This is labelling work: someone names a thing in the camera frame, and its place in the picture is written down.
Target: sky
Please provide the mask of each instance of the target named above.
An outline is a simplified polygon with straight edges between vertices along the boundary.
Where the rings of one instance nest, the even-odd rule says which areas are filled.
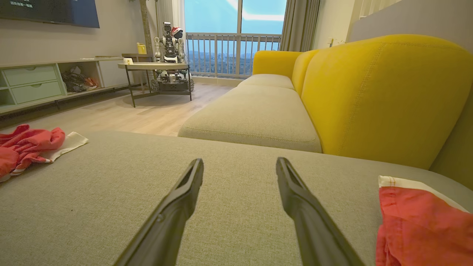
[[[185,0],[186,32],[236,33],[238,0]],[[243,0],[242,33],[281,34],[286,0]]]

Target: red cloth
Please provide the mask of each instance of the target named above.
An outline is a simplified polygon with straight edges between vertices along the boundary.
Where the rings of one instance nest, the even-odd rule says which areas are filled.
[[[381,187],[379,200],[377,266],[473,265],[473,214],[420,189]]]
[[[66,134],[59,127],[48,131],[19,125],[12,134],[0,134],[0,177],[15,170],[21,172],[31,162],[47,162],[39,154],[62,146]]]

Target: sofa cushion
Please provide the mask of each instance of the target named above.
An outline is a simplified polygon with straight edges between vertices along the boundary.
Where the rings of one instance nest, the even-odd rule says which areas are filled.
[[[291,80],[282,75],[273,75],[273,74],[256,74],[246,80],[240,82],[239,86],[244,85],[262,85],[262,86],[271,86],[271,87],[281,87],[294,89]]]
[[[299,95],[280,87],[238,86],[191,116],[178,135],[321,152]]]
[[[449,177],[473,189],[473,86],[447,141],[430,171]]]
[[[304,86],[304,79],[306,78],[307,66],[312,60],[312,57],[319,50],[312,50],[302,53],[297,57],[296,62],[294,63],[294,70],[292,71],[292,84],[294,84],[294,90],[297,91],[299,96],[302,94],[302,88]]]
[[[301,265],[282,208],[288,158],[367,266],[381,224],[379,175],[421,181],[473,211],[473,192],[439,174],[389,163],[269,147],[123,132],[0,184],[0,265],[112,265],[191,160],[203,184],[178,265]]]
[[[301,99],[324,153],[429,169],[472,80],[472,56],[460,46],[388,35],[320,50]]]

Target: white wall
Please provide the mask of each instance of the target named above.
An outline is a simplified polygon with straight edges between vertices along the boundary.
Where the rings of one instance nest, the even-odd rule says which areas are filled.
[[[333,38],[334,46],[346,41],[354,4],[355,0],[321,1],[314,49],[329,47],[330,37]]]
[[[156,25],[155,1],[148,2]],[[0,65],[136,53],[144,42],[139,1],[96,0],[96,8],[99,29],[0,19]]]
[[[352,25],[350,42],[389,34],[422,34],[473,53],[472,0],[402,0]]]

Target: tv stand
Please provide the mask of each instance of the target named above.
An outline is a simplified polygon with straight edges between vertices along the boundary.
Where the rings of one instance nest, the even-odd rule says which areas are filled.
[[[39,62],[23,65],[0,65],[0,116],[21,110],[78,98],[103,91],[128,88],[125,70],[117,64],[122,57]],[[98,83],[96,89],[68,92],[61,72],[79,66],[82,73]]]

